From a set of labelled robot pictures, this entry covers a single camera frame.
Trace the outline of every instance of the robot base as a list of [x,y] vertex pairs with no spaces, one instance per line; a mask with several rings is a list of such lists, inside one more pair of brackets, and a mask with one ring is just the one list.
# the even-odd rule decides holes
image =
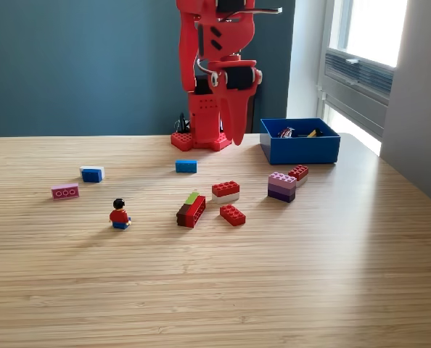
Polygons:
[[181,151],[189,151],[191,149],[212,149],[220,151],[231,144],[231,140],[227,140],[224,133],[221,133],[216,141],[211,143],[198,144],[193,141],[193,136],[190,133],[173,133],[171,135],[171,143]]

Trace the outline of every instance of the minifigure red torso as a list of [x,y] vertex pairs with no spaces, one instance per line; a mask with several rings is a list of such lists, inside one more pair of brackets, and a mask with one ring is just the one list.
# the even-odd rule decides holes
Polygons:
[[127,223],[128,215],[125,210],[113,210],[109,215],[109,220],[114,223]]

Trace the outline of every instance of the minifigure hair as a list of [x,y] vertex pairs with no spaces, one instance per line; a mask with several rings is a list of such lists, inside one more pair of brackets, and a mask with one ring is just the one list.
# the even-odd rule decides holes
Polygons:
[[112,203],[114,209],[122,209],[124,205],[126,205],[125,201],[121,198],[117,198],[114,203]]

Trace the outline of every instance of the red robot arm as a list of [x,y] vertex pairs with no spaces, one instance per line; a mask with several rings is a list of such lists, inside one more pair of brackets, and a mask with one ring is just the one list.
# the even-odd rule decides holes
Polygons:
[[[176,0],[181,12],[179,46],[181,79],[189,92],[192,144],[172,143],[182,150],[212,147],[220,150],[240,145],[245,134],[248,99],[262,81],[256,61],[237,54],[254,36],[255,13],[280,13],[282,9],[255,9],[255,0]],[[206,76],[194,75],[194,61]],[[208,61],[208,68],[200,62]],[[219,131],[222,119],[225,135]],[[225,141],[221,146],[214,142]]]

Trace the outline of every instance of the window frame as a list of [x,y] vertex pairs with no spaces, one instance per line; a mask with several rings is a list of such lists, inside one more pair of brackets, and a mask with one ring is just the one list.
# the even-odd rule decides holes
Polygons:
[[[344,59],[357,59],[362,64],[384,70],[391,75],[395,72],[394,67],[340,50],[346,49],[347,46],[352,8],[353,0],[327,0],[319,80],[317,83],[319,97],[317,117],[324,119],[324,108],[327,104],[378,140],[382,140],[390,94],[378,91],[359,83],[358,80],[327,69],[326,55],[333,54]],[[339,25],[333,20],[336,9],[340,10]],[[331,49],[329,47],[332,32],[335,40],[333,44],[340,49]]]

